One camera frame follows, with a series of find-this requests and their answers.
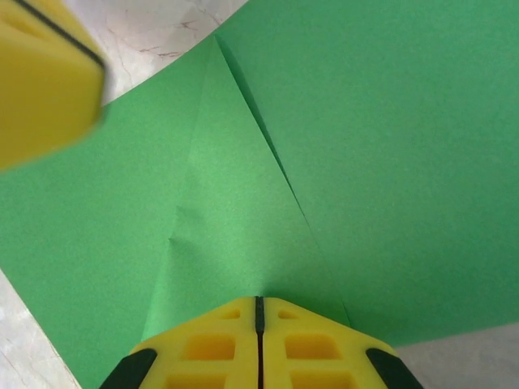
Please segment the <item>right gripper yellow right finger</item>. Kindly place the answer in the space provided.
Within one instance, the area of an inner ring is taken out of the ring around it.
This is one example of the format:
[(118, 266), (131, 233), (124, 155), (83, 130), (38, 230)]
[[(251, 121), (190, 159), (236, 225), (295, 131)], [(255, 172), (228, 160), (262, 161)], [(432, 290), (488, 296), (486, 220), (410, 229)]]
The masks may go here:
[(420, 389), (420, 382), (385, 342), (260, 297), (259, 389)]

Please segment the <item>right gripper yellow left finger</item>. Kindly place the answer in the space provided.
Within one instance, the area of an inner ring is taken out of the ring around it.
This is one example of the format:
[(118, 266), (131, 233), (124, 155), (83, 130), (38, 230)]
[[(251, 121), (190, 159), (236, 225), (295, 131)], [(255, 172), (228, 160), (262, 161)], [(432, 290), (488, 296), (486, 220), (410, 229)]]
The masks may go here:
[(260, 389), (259, 299), (238, 298), (142, 341), (100, 389)]

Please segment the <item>green square paper sheet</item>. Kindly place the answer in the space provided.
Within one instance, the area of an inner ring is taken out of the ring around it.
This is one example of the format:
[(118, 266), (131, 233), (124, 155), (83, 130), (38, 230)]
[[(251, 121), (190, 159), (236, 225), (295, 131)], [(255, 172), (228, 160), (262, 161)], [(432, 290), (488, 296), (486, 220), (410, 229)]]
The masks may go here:
[(66, 0), (95, 132), (0, 173), (0, 269), (84, 389), (236, 297), (390, 344), (519, 322), (519, 0)]

